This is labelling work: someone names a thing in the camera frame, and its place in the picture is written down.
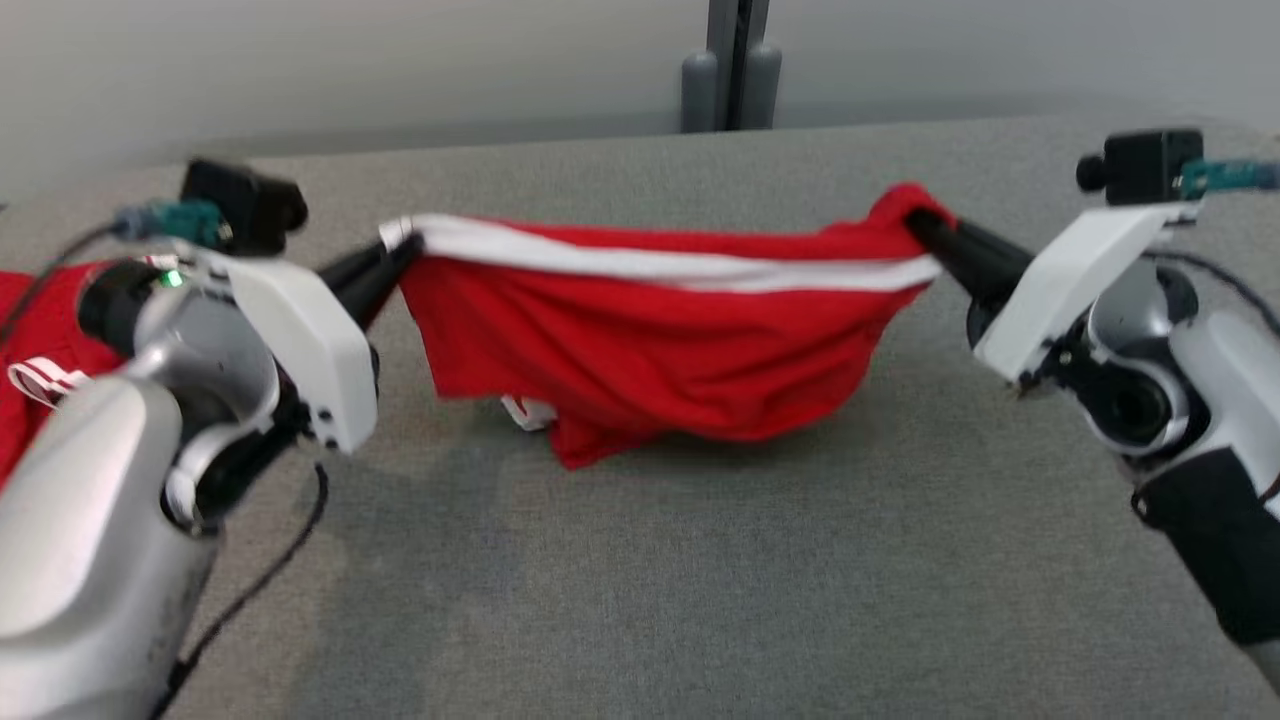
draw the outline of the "cable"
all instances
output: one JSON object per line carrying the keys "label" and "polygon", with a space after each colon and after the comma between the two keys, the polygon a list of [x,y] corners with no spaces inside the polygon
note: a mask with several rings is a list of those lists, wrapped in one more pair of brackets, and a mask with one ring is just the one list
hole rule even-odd
{"label": "cable", "polygon": [[36,279],[27,286],[27,290],[20,297],[18,297],[18,301],[14,302],[13,307],[9,310],[9,314],[4,319],[4,324],[0,324],[0,352],[4,351],[4,347],[9,343],[9,338],[13,337],[13,333],[18,329],[18,322],[22,320],[22,316],[31,307],[31,304],[40,297],[41,291],[44,291],[45,286],[49,284],[54,273],[70,261],[70,259],[76,255],[79,255],[104,237],[115,234],[122,231],[123,227],[124,225],[119,222],[106,223],[86,232],[63,246],[58,255],[50,260],[42,270],[40,270]]}
{"label": "cable", "polygon": [[1258,295],[1252,287],[1249,287],[1247,282],[1236,277],[1234,273],[1231,273],[1222,265],[1219,265],[1217,263],[1202,255],[1196,255],[1194,252],[1183,252],[1179,250],[1148,250],[1143,255],[1156,260],[1171,260],[1174,263],[1183,263],[1213,275],[1213,278],[1217,282],[1235,291],[1235,293],[1240,296],[1240,300],[1252,305],[1253,309],[1257,310],[1260,315],[1262,315],[1262,322],[1266,323],[1267,329],[1271,331],[1271,334],[1276,336],[1276,338],[1280,338],[1280,318],[1276,316],[1275,310],[1272,310],[1271,306],[1267,304],[1267,301],[1263,300],[1262,296]]}
{"label": "cable", "polygon": [[311,506],[311,515],[307,518],[306,524],[302,525],[301,530],[298,530],[298,534],[293,538],[293,542],[289,543],[289,547],[275,559],[275,562],[271,562],[271,565],[268,566],[261,575],[259,575],[253,584],[251,584],[239,594],[239,597],[237,597],[218,615],[214,623],[209,625],[209,629],[200,635],[200,639],[196,642],[196,647],[192,648],[187,660],[178,661],[174,665],[173,671],[169,674],[169,692],[165,693],[165,696],[156,705],[155,712],[151,715],[152,717],[160,717],[169,710],[169,706],[173,705],[174,700],[177,700],[178,693],[187,683],[187,679],[191,678],[196,666],[200,665],[200,659],[205,655],[205,651],[209,650],[209,646],[218,639],[218,637],[223,633],[223,629],[232,620],[234,620],[237,615],[239,615],[241,610],[244,610],[244,606],[248,605],[251,600],[257,597],[259,593],[261,593],[266,585],[269,585],[271,580],[280,574],[280,570],[284,570],[289,561],[293,560],[293,556],[302,550],[302,546],[311,539],[311,533],[316,529],[316,525],[320,524],[320,519],[324,518],[325,506],[329,503],[329,474],[325,473],[324,466],[319,462],[315,464],[315,469],[316,500]]}

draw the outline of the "red garment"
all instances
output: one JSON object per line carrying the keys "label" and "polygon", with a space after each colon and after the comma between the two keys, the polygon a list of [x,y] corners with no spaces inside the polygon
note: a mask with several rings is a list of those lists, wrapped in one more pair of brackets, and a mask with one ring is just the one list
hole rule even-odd
{"label": "red garment", "polygon": [[[76,299],[96,268],[59,270],[0,348],[8,375],[0,382],[0,488],[58,397],[120,364],[115,352],[86,337],[76,323]],[[29,275],[0,272],[0,316],[8,316],[31,282]]]}
{"label": "red garment", "polygon": [[746,236],[420,215],[401,282],[442,397],[554,407],[568,468],[671,430],[760,441],[840,407],[893,315],[938,266],[904,227],[923,188],[863,223]]}

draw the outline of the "black sleeve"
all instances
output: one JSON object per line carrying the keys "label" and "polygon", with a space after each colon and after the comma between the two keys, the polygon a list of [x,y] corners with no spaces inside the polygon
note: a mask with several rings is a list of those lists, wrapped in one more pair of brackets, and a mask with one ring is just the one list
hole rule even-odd
{"label": "black sleeve", "polygon": [[1174,543],[1228,637],[1242,646],[1280,638],[1280,521],[1235,452],[1215,450],[1152,479],[1134,509]]}

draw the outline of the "gray wall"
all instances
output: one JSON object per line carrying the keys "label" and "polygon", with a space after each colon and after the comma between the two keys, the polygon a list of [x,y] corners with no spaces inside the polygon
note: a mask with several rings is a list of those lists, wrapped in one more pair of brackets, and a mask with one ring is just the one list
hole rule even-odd
{"label": "gray wall", "polygon": [[1157,106],[1280,131],[1276,0],[772,0],[776,127]]}
{"label": "gray wall", "polygon": [[189,147],[675,132],[700,0],[14,0],[0,201]]}

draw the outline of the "gray tablecloth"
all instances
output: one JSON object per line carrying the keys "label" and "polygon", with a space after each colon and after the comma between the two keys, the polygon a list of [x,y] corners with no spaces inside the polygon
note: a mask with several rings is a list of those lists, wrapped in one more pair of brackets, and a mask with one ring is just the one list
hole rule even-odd
{"label": "gray tablecloth", "polygon": [[[1076,158],[1129,127],[1036,118],[264,160],[311,204],[289,256],[439,210],[804,231],[918,179],[1042,246],[1087,205]],[[1216,155],[1274,154],[1213,128]],[[0,214],[4,265],[180,169]],[[1216,201],[1184,242],[1280,300],[1280,205]],[[311,544],[206,656],[175,717],[1267,716],[1280,711],[1061,398],[1015,404],[940,282],[837,416],[753,447],[672,439],[566,473],[494,402],[439,402],[398,304],[376,437],[326,460]],[[303,450],[230,524],[197,620],[314,497]]]}

